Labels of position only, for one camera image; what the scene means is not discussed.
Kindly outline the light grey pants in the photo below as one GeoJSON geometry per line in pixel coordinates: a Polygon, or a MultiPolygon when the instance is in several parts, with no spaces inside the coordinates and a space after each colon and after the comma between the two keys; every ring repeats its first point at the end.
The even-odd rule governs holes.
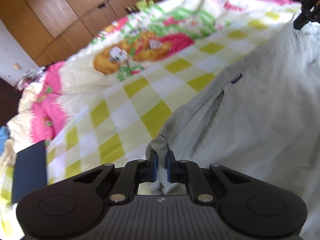
{"type": "Polygon", "coordinates": [[[178,107],[146,152],[158,155],[153,194],[180,192],[165,159],[212,163],[299,195],[308,207],[303,239],[319,239],[319,24],[287,25],[225,67],[178,107]]]}

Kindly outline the yellow checkered bed sheet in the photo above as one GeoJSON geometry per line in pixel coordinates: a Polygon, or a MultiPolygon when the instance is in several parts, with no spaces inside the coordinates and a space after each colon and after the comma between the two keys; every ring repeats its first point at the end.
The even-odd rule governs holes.
{"type": "MultiPolygon", "coordinates": [[[[186,89],[174,88],[174,98],[181,96],[185,102],[170,110],[169,103],[161,100],[151,82],[156,72],[164,73],[165,68],[150,70],[145,81],[134,76],[120,85],[99,90],[53,140],[45,141],[48,183],[104,163],[119,166],[129,160],[142,159],[148,142],[157,135],[173,111],[192,99],[218,74],[193,97],[186,89]]],[[[1,156],[1,239],[23,237],[11,202],[14,163],[20,151],[5,146],[1,156]]]]}

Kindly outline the dark navy folded cloth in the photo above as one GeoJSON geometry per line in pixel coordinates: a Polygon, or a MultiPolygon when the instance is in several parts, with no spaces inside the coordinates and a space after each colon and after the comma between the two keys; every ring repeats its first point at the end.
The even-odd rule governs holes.
{"type": "Polygon", "coordinates": [[[12,182],[12,204],[44,186],[47,186],[47,166],[43,140],[17,153],[12,182]]]}

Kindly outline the blue pillow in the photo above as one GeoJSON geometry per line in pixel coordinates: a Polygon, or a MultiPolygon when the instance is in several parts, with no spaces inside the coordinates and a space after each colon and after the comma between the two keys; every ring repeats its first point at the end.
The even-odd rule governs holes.
{"type": "Polygon", "coordinates": [[[1,126],[0,128],[0,154],[4,151],[4,144],[9,138],[9,130],[7,126],[1,126]]]}

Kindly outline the cartoon print pink quilt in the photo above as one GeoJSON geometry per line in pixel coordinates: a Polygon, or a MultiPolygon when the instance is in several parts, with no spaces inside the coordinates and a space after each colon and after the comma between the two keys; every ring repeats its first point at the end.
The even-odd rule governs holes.
{"type": "Polygon", "coordinates": [[[170,110],[193,97],[223,67],[246,55],[290,22],[293,0],[163,0],[117,20],[66,60],[52,60],[27,85],[8,123],[7,147],[20,151],[50,142],[99,90],[136,76],[151,78],[170,110]]]}

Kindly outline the dark wooden headboard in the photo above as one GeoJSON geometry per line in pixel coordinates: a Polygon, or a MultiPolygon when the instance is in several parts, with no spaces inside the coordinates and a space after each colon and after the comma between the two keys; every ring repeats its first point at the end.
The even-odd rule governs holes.
{"type": "Polygon", "coordinates": [[[18,113],[18,104],[22,93],[0,79],[0,125],[7,122],[18,113]]]}

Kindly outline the wooden wardrobe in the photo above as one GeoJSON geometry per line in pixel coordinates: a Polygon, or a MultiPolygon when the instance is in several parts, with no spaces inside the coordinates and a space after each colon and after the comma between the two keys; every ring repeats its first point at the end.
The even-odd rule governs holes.
{"type": "Polygon", "coordinates": [[[79,51],[138,1],[1,0],[1,20],[30,58],[44,66],[79,51]]]}

